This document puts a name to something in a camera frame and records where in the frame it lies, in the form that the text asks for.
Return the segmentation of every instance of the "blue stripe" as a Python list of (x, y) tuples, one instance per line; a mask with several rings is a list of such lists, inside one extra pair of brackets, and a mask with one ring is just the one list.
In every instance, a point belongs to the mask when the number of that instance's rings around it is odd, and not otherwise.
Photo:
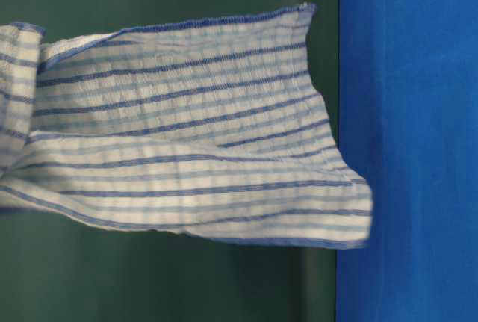
[(63, 195), (87, 196), (87, 197), (164, 197), (164, 196), (196, 196), (213, 193), (242, 193), (245, 191), (264, 191), (285, 188), (305, 188), (309, 186), (350, 186), (350, 182), (334, 180), (303, 180), (295, 182), (267, 182), (254, 185), (229, 185), (214, 186), (212, 188), (194, 188), (187, 190), (168, 191), (83, 191), (68, 190), (59, 191)]
[[(36, 205), (51, 208), (56, 211), (68, 214), (72, 217), (75, 217), (85, 223), (92, 223), (97, 226), (111, 227), (117, 229), (130, 229), (130, 230), (144, 230), (144, 229), (161, 229), (162, 226), (158, 224), (145, 224), (145, 223), (118, 223), (111, 220), (103, 220), (95, 217), (90, 217), (85, 214), (78, 213), (69, 208), (65, 208), (61, 205), (48, 202), (44, 199), (38, 199), (33, 196), (29, 196), (20, 191), (14, 190), (7, 186), (0, 185), (0, 191), (5, 191), (14, 196), (17, 196), (25, 201), (32, 202)], [(198, 236), (196, 234), (191, 234), (187, 232), (188, 235)], [(210, 238), (214, 241), (229, 242), (233, 244), (285, 244), (285, 245), (294, 245), (299, 244), (301, 246), (315, 246), (315, 247), (329, 247), (329, 248), (351, 248), (351, 247), (361, 247), (364, 246), (365, 240), (354, 240), (354, 241), (335, 241), (335, 240), (325, 240), (325, 239), (310, 239), (310, 238)]]
[(72, 169), (110, 169), (114, 167), (134, 167), (137, 165), (159, 164), (159, 163), (178, 163), (182, 161), (278, 161), (276, 158), (244, 158), (232, 156), (217, 156), (213, 154), (186, 154), (186, 155), (158, 155), (149, 158), (136, 158), (120, 161), (110, 161), (107, 163), (60, 163), (56, 161), (44, 161), (42, 163), (33, 163), (21, 167), (21, 169), (29, 169), (32, 167), (70, 167)]
[[(308, 90), (310, 88), (310, 84), (307, 83), (306, 85), (303, 86), (298, 86), (295, 88), (286, 88), (283, 91), (277, 91), (277, 92), (265, 92), (261, 94), (254, 94), (253, 96), (247, 95), (247, 96), (239, 96), (237, 98), (229, 98), (229, 99), (222, 99), (222, 100), (215, 100), (213, 102), (208, 102), (208, 101), (203, 101), (198, 104), (192, 104), (192, 105), (187, 105), (184, 107), (174, 107), (174, 108), (168, 108), (160, 111), (153, 111), (151, 113), (146, 113), (141, 116), (133, 116), (133, 117), (121, 117), (121, 118), (115, 118), (115, 119), (109, 119), (109, 120), (90, 120), (87, 122), (70, 122), (70, 123), (61, 123), (61, 124), (48, 124), (48, 125), (35, 125), (36, 129), (39, 130), (44, 130), (44, 131), (63, 131), (64, 129), (85, 129), (88, 127), (99, 127), (99, 128), (104, 128), (106, 126), (115, 126), (116, 124), (124, 125), (126, 123), (134, 123), (138, 122), (141, 120), (145, 119), (150, 119), (154, 117), (166, 117), (171, 114), (179, 114), (181, 112), (189, 112), (193, 113), (194, 111), (197, 110), (203, 110), (205, 108), (210, 108), (210, 107), (221, 107), (225, 106), (228, 103), (232, 103), (234, 106), (237, 105), (237, 103), (242, 102), (242, 101), (250, 101), (251, 98), (254, 99), (262, 99), (265, 97), (272, 97), (278, 94), (283, 94), (283, 93), (288, 93), (288, 92), (294, 92), (294, 91), (302, 91), (302, 90)], [(244, 133), (246, 131), (249, 131), (251, 129), (255, 128), (263, 128), (266, 126), (272, 126), (276, 123), (284, 123), (287, 121), (290, 121), (294, 118), (303, 118), (311, 114), (311, 112), (314, 112), (314, 114), (318, 114), (322, 111), (325, 111), (325, 106), (321, 103), (312, 105), (308, 107), (308, 109), (301, 110), (301, 111), (295, 111), (293, 114), (289, 115), (284, 115), (283, 117), (267, 120), (264, 122), (259, 122), (255, 124), (251, 124), (249, 126), (240, 126), (238, 128), (230, 128), (230, 129), (223, 129), (223, 130), (217, 130), (217, 131), (208, 131), (206, 133), (202, 134), (197, 134), (197, 135), (190, 135), (187, 137), (184, 137), (181, 139), (181, 141), (184, 142), (191, 142), (195, 140), (201, 140), (201, 139), (206, 139), (206, 138), (211, 138), (211, 137), (219, 137), (223, 135), (228, 135), (228, 134), (239, 134), (239, 133)]]
[[(199, 235), (187, 233), (193, 237)], [(335, 241), (322, 238), (207, 238), (212, 241), (237, 245), (260, 245), (260, 246), (296, 246), (296, 247), (322, 247), (326, 249), (358, 249), (365, 247), (367, 240)]]
[[(263, 94), (261, 95), (257, 95), (256, 98), (261, 98), (260, 96), (264, 96)], [(216, 131), (208, 131), (206, 133), (202, 133), (202, 134), (196, 134), (196, 135), (189, 135), (187, 137), (183, 137), (181, 139), (181, 141), (184, 141), (184, 142), (188, 142), (188, 143), (192, 143), (194, 141), (198, 141), (198, 140), (202, 140), (202, 139), (207, 139), (207, 138), (216, 138), (216, 137), (220, 137), (220, 136), (223, 136), (223, 135), (229, 135), (229, 134), (243, 134), (243, 133), (246, 133), (248, 131), (251, 131), (253, 129), (259, 129), (259, 128), (264, 128), (266, 126), (273, 126), (274, 124), (277, 124), (277, 123), (285, 123), (285, 122), (288, 122), (288, 121), (291, 121), (292, 119), (294, 118), (303, 118), (303, 117), (306, 117), (308, 115), (310, 115), (312, 113), (311, 109), (314, 109), (316, 108), (317, 110), (314, 111), (314, 113), (319, 113), (323, 110), (325, 110), (325, 106), (323, 106), (322, 104), (316, 104), (316, 105), (313, 105), (311, 107), (308, 107), (307, 109), (305, 110), (301, 110), (301, 111), (295, 111), (293, 114), (289, 114), (289, 115), (284, 115), (282, 117), (279, 117), (279, 118), (275, 118), (275, 119), (271, 119), (271, 120), (266, 120), (264, 122), (259, 122), (259, 123), (255, 123), (255, 124), (250, 124), (250, 125), (242, 125), (238, 128), (230, 128), (230, 129), (224, 129), (224, 130), (216, 130)]]
[(10, 137), (15, 137), (17, 139), (25, 140), (27, 138), (27, 135), (13, 129), (5, 129), (4, 127), (0, 127), (0, 133), (4, 135), (8, 135)]
[[(5, 191), (14, 196), (20, 197), (21, 199), (24, 199), (25, 201), (29, 201), (34, 204), (44, 206), (46, 208), (51, 208), (51, 209), (63, 212), (70, 216), (76, 217), (79, 220), (83, 220), (84, 222), (87, 222), (87, 223), (94, 223), (95, 225), (98, 225), (98, 226), (117, 227), (120, 229), (178, 229), (178, 228), (193, 227), (193, 226), (206, 226), (206, 225), (212, 225), (217, 223), (262, 221), (262, 220), (269, 219), (271, 217), (279, 217), (284, 215), (316, 215), (316, 214), (339, 214), (339, 215), (346, 215), (346, 216), (351, 215), (349, 211), (342, 211), (342, 210), (324, 211), (324, 210), (317, 210), (317, 209), (289, 209), (289, 210), (284, 210), (284, 211), (271, 213), (271, 214), (244, 216), (244, 217), (224, 217), (221, 219), (201, 221), (197, 223), (156, 223), (156, 224), (118, 223), (116, 221), (98, 219), (95, 217), (91, 217), (91, 216), (79, 213), (75, 210), (66, 208), (62, 205), (58, 205), (53, 202), (48, 202), (46, 200), (38, 199), (36, 197), (27, 195), (25, 193), (12, 189), (8, 186), (0, 185), (0, 191)], [(370, 216), (369, 211), (360, 210), (356, 212), (359, 212), (359, 216)]]
[(29, 98), (27, 96), (17, 96), (15, 94), (9, 94), (1, 88), (0, 88), (0, 94), (3, 95), (3, 97), (6, 98), (7, 100), (11, 100), (11, 101), (14, 101), (14, 102), (22, 102), (22, 103), (25, 103), (25, 104), (33, 104), (33, 101), (34, 101), (32, 98)]
[[(298, 103), (298, 102), (303, 102), (307, 99), (313, 98), (317, 96), (318, 93), (315, 92), (313, 94), (303, 96), (301, 98), (296, 98), (296, 99), (289, 99), (284, 102), (279, 102), (273, 105), (266, 105), (264, 107), (259, 107), (259, 108), (253, 108), (249, 109), (248, 111), (238, 111), (236, 113), (232, 114), (224, 114), (224, 115), (219, 115), (216, 117), (210, 117), (210, 118), (205, 118), (201, 120), (190, 120), (188, 122), (183, 122), (183, 123), (175, 123), (175, 124), (169, 124), (167, 126), (158, 126), (154, 128), (147, 128), (147, 129), (139, 129), (139, 130), (131, 130), (131, 131), (124, 131), (121, 133), (112, 133), (112, 134), (89, 134), (88, 137), (108, 137), (108, 136), (117, 136), (117, 137), (122, 137), (122, 136), (142, 136), (142, 135), (148, 135), (148, 134), (154, 134), (158, 132), (163, 132), (163, 131), (172, 131), (172, 130), (177, 130), (177, 129), (185, 129), (185, 128), (190, 128), (193, 126), (202, 126), (206, 125), (209, 123), (216, 123), (216, 122), (221, 122), (225, 120), (232, 120), (232, 119), (237, 119), (241, 117), (248, 117), (254, 114), (260, 114), (264, 113), (265, 111), (271, 111), (274, 109), (278, 108), (283, 108), (287, 107), (289, 105)], [(50, 134), (38, 134), (34, 137), (29, 137), (27, 140), (27, 144), (33, 143), (35, 141), (39, 140), (51, 140), (51, 139), (57, 139), (58, 137), (63, 137), (64, 139), (68, 138), (77, 138), (77, 137), (85, 137), (83, 134), (55, 134), (55, 133), (50, 133)]]
[[(312, 106), (310, 108), (313, 109), (313, 108), (319, 108), (319, 107), (325, 109), (322, 105), (315, 105), (315, 106)], [(283, 122), (292, 120), (294, 118), (302, 118), (302, 117), (305, 117), (305, 116), (309, 115), (310, 113), (311, 112), (309, 111), (309, 109), (303, 110), (303, 111), (297, 111), (296, 113), (285, 115), (283, 117), (273, 119), (273, 120), (267, 120), (267, 121), (262, 122), (262, 123), (252, 124), (250, 126), (241, 126), (239, 128), (236, 128), (236, 129), (226, 129), (226, 130), (222, 130), (222, 131), (212, 131), (212, 132), (209, 132), (209, 133), (206, 133), (206, 134), (195, 135), (195, 136), (191, 136), (191, 137), (184, 137), (181, 140), (177, 140), (177, 141), (179, 143), (190, 144), (197, 139), (204, 138), (204, 137), (207, 137), (209, 135), (210, 135), (210, 137), (218, 137), (220, 135), (241, 133), (241, 132), (245, 132), (245, 131), (248, 131), (248, 130), (254, 129), (254, 128), (263, 128), (265, 126), (271, 126), (271, 125), (274, 125), (274, 124), (277, 124), (277, 123), (283, 123)], [(316, 137), (313, 137), (311, 139), (301, 140), (300, 143), (301, 144), (302, 143), (309, 143), (309, 141), (312, 142), (312, 143), (315, 143), (315, 142), (317, 142), (317, 141), (319, 141), (319, 140), (321, 140), (325, 137), (330, 137), (330, 136), (331, 135), (329, 133), (324, 133), (324, 134), (318, 135)], [(63, 137), (56, 137), (56, 139), (63, 140)], [(108, 144), (108, 145), (104, 145), (104, 146), (91, 146), (91, 147), (88, 147), (88, 148), (77, 148), (77, 149), (38, 149), (37, 151), (34, 151), (30, 154), (23, 155), (22, 159), (32, 158), (32, 157), (37, 156), (37, 155), (42, 154), (42, 153), (45, 153), (45, 154), (62, 154), (62, 155), (84, 155), (84, 154), (92, 154), (92, 153), (97, 153), (97, 152), (107, 152), (107, 151), (115, 150), (115, 149), (137, 148), (138, 146), (164, 146), (164, 145), (170, 145), (170, 142), (169, 141), (163, 142), (163, 141), (160, 141), (160, 140), (149, 140), (149, 141), (141, 142), (140, 144), (138, 144), (138, 142), (134, 142), (134, 143), (115, 143), (115, 144)]]
[(79, 81), (89, 81), (89, 80), (94, 80), (98, 78), (107, 78), (113, 75), (133, 75), (133, 74), (151, 74), (151, 73), (159, 73), (159, 72), (169, 72), (169, 71), (177, 70), (177, 69), (191, 68), (193, 66), (203, 66), (206, 64), (245, 58), (251, 55), (262, 55), (266, 53), (281, 52), (281, 51), (287, 51), (292, 49), (300, 49), (304, 47), (305, 47), (305, 42), (301, 42), (301, 43), (288, 44), (284, 46), (275, 46), (270, 48), (250, 49), (248, 51), (231, 53), (228, 55), (219, 55), (212, 58), (204, 58), (198, 61), (189, 61), (189, 62), (179, 63), (179, 64), (170, 64), (167, 66), (157, 66), (153, 68), (142, 68), (142, 69), (113, 69), (107, 72), (98, 72), (93, 74), (76, 75), (76, 76), (67, 77), (67, 78), (55, 78), (55, 79), (48, 79), (45, 81), (38, 81), (37, 87), (42, 88), (42, 87), (51, 87), (58, 84), (71, 84), (71, 83), (76, 83)]
[[(185, 171), (180, 173), (161, 173), (161, 174), (146, 174), (146, 175), (127, 175), (127, 176), (97, 176), (97, 175), (87, 175), (79, 176), (75, 174), (74, 180), (76, 182), (150, 182), (150, 181), (163, 181), (163, 180), (184, 180), (184, 179), (195, 179), (209, 176), (235, 176), (235, 175), (246, 175), (246, 174), (281, 174), (288, 172), (298, 172), (298, 173), (330, 173), (330, 171), (325, 171), (320, 168), (314, 169), (310, 167), (286, 167), (286, 168), (268, 168), (268, 169), (237, 169), (237, 170), (201, 170), (201, 171)], [(20, 176), (22, 179), (27, 179), (28, 181), (35, 182), (62, 182), (70, 181), (71, 176), (68, 175), (53, 175), (53, 174), (37, 174), (32, 175), (28, 174), (18, 174), (19, 171), (16, 171), (16, 176)]]
[(37, 66), (37, 62), (28, 61), (26, 59), (19, 59), (12, 57), (10, 55), (6, 55), (5, 53), (0, 53), (0, 61), (5, 61), (11, 64), (15, 64), (16, 66)]
[(39, 109), (33, 112), (33, 116), (40, 117), (44, 115), (53, 115), (53, 114), (81, 114), (81, 113), (90, 113), (93, 111), (108, 111), (108, 110), (118, 109), (118, 108), (134, 107), (135, 105), (143, 105), (143, 104), (149, 104), (153, 102), (162, 102), (164, 100), (174, 99), (181, 96), (193, 96), (195, 94), (214, 92), (216, 90), (225, 90), (225, 89), (232, 89), (236, 87), (260, 85), (260, 84), (270, 83), (273, 81), (285, 81), (285, 80), (297, 78), (297, 77), (300, 77), (301, 75), (306, 75), (306, 74), (308, 74), (308, 71), (303, 70), (303, 71), (295, 72), (292, 74), (260, 78), (253, 81), (241, 81), (238, 83), (225, 83), (220, 85), (198, 87), (194, 89), (178, 90), (172, 93), (159, 94), (157, 96), (149, 96), (147, 98), (141, 98), (141, 99), (123, 100), (121, 102), (115, 102), (115, 103), (104, 104), (104, 105), (91, 105), (87, 107), (77, 107), (77, 108)]
[(220, 147), (220, 148), (231, 148), (233, 146), (254, 143), (256, 141), (274, 139), (276, 137), (287, 137), (288, 135), (296, 134), (296, 133), (299, 133), (301, 131), (309, 130), (309, 129), (312, 129), (312, 128), (317, 128), (318, 126), (321, 126), (323, 124), (327, 124), (328, 122), (329, 122), (328, 119), (322, 119), (322, 120), (319, 120), (318, 122), (314, 122), (314, 123), (308, 124), (306, 126), (301, 126), (299, 128), (296, 128), (296, 129), (281, 131), (280, 133), (264, 135), (262, 137), (251, 137), (250, 139), (232, 141), (231, 143), (220, 144), (220, 145), (218, 145), (218, 147)]
[(37, 43), (27, 43), (27, 42), (22, 42), (21, 40), (18, 40), (15, 37), (0, 33), (0, 41), (2, 42), (9, 42), (12, 46), (15, 47), (21, 47), (24, 49), (38, 49), (38, 44)]
[(153, 87), (155, 85), (161, 84), (161, 85), (167, 85), (167, 84), (175, 84), (179, 83), (181, 81), (198, 81), (202, 79), (216, 79), (219, 77), (223, 76), (228, 76), (230, 74), (242, 74), (244, 72), (255, 72), (260, 69), (264, 68), (273, 68), (277, 66), (283, 66), (285, 64), (306, 64), (307, 63), (307, 58), (304, 55), (301, 58), (296, 58), (296, 59), (284, 59), (284, 60), (277, 60), (274, 62), (263, 62), (260, 65), (255, 65), (255, 66), (248, 66), (247, 68), (231, 68), (231, 69), (224, 69), (216, 73), (211, 73), (211, 72), (206, 72), (203, 74), (192, 74), (192, 75), (182, 75), (181, 78), (174, 77), (174, 78), (164, 78), (164, 77), (156, 77), (154, 80), (149, 80), (149, 81), (143, 81), (143, 82), (135, 82), (135, 83), (127, 83), (127, 84), (115, 84), (110, 87), (99, 87), (96, 89), (92, 90), (82, 90), (81, 92), (73, 92), (73, 93), (63, 93), (63, 94), (41, 94), (42, 91), (40, 91), (40, 95), (36, 97), (37, 102), (48, 102), (48, 101), (55, 101), (58, 99), (90, 99), (94, 96), (98, 95), (104, 95), (106, 93), (118, 93), (122, 92), (124, 90), (136, 90), (138, 88), (142, 87)]
[[(244, 35), (243, 32), (227, 32), (229, 33), (230, 35), (236, 35), (236, 34), (242, 34)], [(253, 35), (247, 35), (246, 39), (244, 40), (240, 40), (238, 42), (235, 42), (234, 45), (235, 45), (235, 48), (238, 49), (240, 46), (246, 46), (248, 44), (248, 42), (254, 37), (254, 36), (259, 36), (262, 40), (266, 40), (266, 39), (277, 39), (278, 37), (287, 37), (289, 38), (290, 40), (290, 37), (294, 37), (294, 36), (304, 36), (305, 38), (305, 34), (302, 33), (302, 32), (296, 32), (296, 33), (293, 33), (293, 34), (269, 34), (269, 35), (263, 35), (262, 33), (257, 33), (257, 34), (253, 34)], [(161, 41), (159, 42), (161, 45), (163, 44), (167, 44), (167, 45), (172, 45), (172, 43), (169, 43), (169, 42), (165, 42), (164, 41), (164, 38), (162, 37), (161, 38)], [(214, 41), (212, 43), (201, 43), (201, 44), (196, 44), (196, 46), (191, 46), (191, 47), (188, 47), (188, 52), (194, 52), (194, 51), (202, 51), (208, 47), (217, 47), (218, 45), (218, 42), (217, 41)], [(59, 64), (55, 64), (54, 66), (51, 66), (49, 68), (49, 72), (50, 71), (54, 71), (54, 70), (59, 70), (59, 69), (66, 69), (66, 68), (72, 68), (72, 67), (76, 67), (76, 66), (83, 66), (83, 65), (88, 65), (88, 64), (100, 64), (100, 63), (111, 63), (111, 62), (120, 62), (120, 61), (131, 61), (131, 60), (135, 60), (135, 59), (141, 59), (141, 58), (150, 58), (150, 57), (157, 57), (157, 56), (161, 56), (161, 55), (166, 55), (168, 53), (177, 53), (177, 52), (180, 52), (178, 49), (154, 49), (154, 50), (150, 50), (150, 51), (142, 51), (142, 52), (138, 52), (136, 54), (129, 54), (129, 55), (106, 55), (106, 56), (96, 56), (94, 58), (85, 58), (85, 59), (78, 59), (78, 60), (75, 60), (75, 61), (64, 61), (64, 62), (61, 62)]]
[(37, 32), (42, 36), (45, 34), (45, 29), (38, 25), (32, 25), (30, 23), (25, 22), (12, 22), (9, 25), (18, 28), (20, 31), (28, 31), (28, 32)]
[(294, 154), (294, 155), (289, 155), (289, 158), (308, 158), (310, 156), (318, 155), (320, 154), (323, 150), (325, 149), (318, 149), (314, 150), (313, 152), (304, 152), (303, 154)]
[(322, 134), (319, 134), (319, 135), (315, 135), (313, 137), (309, 137), (307, 139), (300, 139), (300, 141), (291, 141), (289, 143), (286, 143), (286, 144), (282, 144), (282, 145), (273, 145), (271, 147), (267, 147), (267, 148), (264, 148), (264, 149), (258, 149), (258, 150), (253, 150), (251, 151), (252, 154), (270, 154), (271, 152), (280, 152), (281, 150), (286, 150), (286, 149), (294, 149), (294, 148), (297, 148), (299, 146), (301, 147), (304, 147), (304, 146), (307, 146), (309, 144), (314, 144), (314, 143), (318, 143), (320, 140), (326, 138), (326, 137), (332, 137), (331, 134), (326, 131), (325, 133), (322, 133)]
[(103, 42), (98, 43), (98, 46), (102, 47), (109, 47), (109, 46), (130, 46), (134, 44), (139, 44), (134, 40), (105, 40)]
[[(329, 230), (329, 231), (342, 231), (342, 232), (367, 232), (368, 226), (348, 226), (348, 225), (335, 225), (328, 223), (283, 223), (283, 222), (272, 222), (272, 223), (261, 223), (260, 225), (249, 227), (247, 229), (248, 233), (251, 232), (260, 232), (268, 229), (314, 229), (314, 230)], [(202, 233), (208, 235), (208, 231), (203, 231)], [(224, 229), (223, 231), (215, 229), (211, 231), (212, 234), (218, 235), (230, 235), (230, 234), (239, 234), (242, 235), (243, 229), (233, 230), (233, 229)]]

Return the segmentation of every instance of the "blue and white striped fabric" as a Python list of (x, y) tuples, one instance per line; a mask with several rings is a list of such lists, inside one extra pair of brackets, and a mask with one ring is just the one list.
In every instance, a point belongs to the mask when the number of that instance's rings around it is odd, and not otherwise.
[(360, 247), (371, 195), (308, 74), (313, 4), (40, 45), (0, 27), (0, 205), (103, 229)]

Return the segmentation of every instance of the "blue fabric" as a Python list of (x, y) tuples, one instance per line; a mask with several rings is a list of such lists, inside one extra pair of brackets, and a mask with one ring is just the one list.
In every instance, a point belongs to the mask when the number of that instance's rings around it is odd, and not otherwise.
[(314, 12), (305, 3), (41, 45), (36, 26), (0, 26), (0, 210), (360, 247), (371, 193), (342, 161), (308, 74)]
[(478, 321), (478, 1), (340, 15), (340, 148), (375, 205), (338, 253), (337, 321)]

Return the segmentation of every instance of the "towel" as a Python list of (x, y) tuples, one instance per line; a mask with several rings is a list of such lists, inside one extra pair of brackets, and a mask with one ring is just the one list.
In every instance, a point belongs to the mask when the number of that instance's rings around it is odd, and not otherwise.
[(367, 240), (308, 73), (305, 3), (41, 44), (0, 27), (0, 207), (235, 244)]

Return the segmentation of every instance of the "fabric fold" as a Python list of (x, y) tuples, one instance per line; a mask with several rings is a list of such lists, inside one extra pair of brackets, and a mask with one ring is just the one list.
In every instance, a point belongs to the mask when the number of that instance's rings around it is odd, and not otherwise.
[(37, 48), (33, 75), (2, 69), (5, 93), (31, 107), (19, 154), (2, 158), (2, 204), (103, 229), (362, 246), (370, 188), (342, 160), (308, 74), (314, 10), (77, 37)]

